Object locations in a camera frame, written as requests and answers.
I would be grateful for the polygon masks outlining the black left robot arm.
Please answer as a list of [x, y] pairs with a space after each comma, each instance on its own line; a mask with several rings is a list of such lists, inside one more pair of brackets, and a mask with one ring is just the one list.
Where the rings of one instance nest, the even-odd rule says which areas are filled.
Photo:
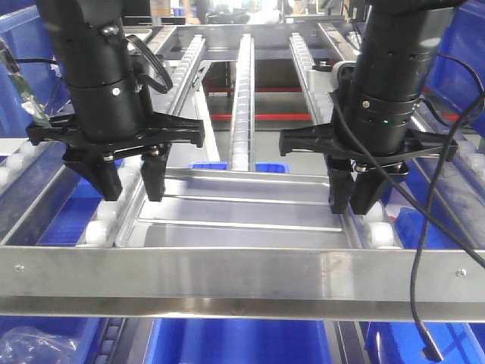
[[201, 146], [200, 120], [158, 113], [150, 91], [173, 86], [162, 60], [136, 36], [126, 36], [121, 1], [39, 1], [74, 113], [47, 125], [31, 124], [33, 144], [65, 144], [64, 165], [89, 181], [107, 201], [120, 197], [115, 162], [138, 155], [147, 197], [164, 195], [167, 159], [174, 143]]

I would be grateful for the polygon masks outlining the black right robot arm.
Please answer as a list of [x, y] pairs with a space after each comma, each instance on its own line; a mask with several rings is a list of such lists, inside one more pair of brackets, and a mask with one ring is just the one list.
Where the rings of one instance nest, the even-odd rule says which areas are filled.
[[368, 213], [391, 183], [406, 178], [409, 159], [454, 156], [455, 143], [409, 122], [458, 7], [457, 1], [372, 2], [357, 61], [336, 67], [330, 122], [281, 131], [282, 155], [324, 155], [332, 213]]

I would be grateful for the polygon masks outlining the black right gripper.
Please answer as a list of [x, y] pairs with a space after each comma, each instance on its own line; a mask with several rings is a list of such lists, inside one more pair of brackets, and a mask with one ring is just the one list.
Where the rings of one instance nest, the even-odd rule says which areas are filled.
[[[329, 155], [326, 157], [330, 182], [328, 202], [333, 214], [344, 213], [349, 200], [355, 215], [368, 214], [393, 186], [375, 169], [378, 165], [385, 168], [409, 159], [439, 154], [446, 141], [444, 134], [413, 130], [406, 124], [361, 125], [357, 127], [355, 137], [367, 148], [371, 158], [358, 148], [340, 125], [319, 124], [280, 132], [282, 156], [296, 150]], [[354, 182], [349, 159], [369, 165], [373, 170], [359, 174]]]

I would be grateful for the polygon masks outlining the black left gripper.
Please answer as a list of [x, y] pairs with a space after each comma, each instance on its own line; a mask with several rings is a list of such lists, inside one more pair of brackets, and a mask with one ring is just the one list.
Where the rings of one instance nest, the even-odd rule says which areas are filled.
[[86, 179], [106, 201], [117, 201], [122, 192], [114, 162], [141, 155], [147, 197], [149, 201], [160, 202], [165, 192], [164, 177], [171, 145], [190, 143], [200, 148], [205, 133], [202, 121], [197, 119], [155, 112], [145, 120], [147, 125], [129, 136], [115, 136], [110, 130], [100, 140], [81, 131], [76, 115], [52, 118], [50, 128], [31, 123], [26, 132], [33, 145], [44, 141], [65, 144], [64, 165]]

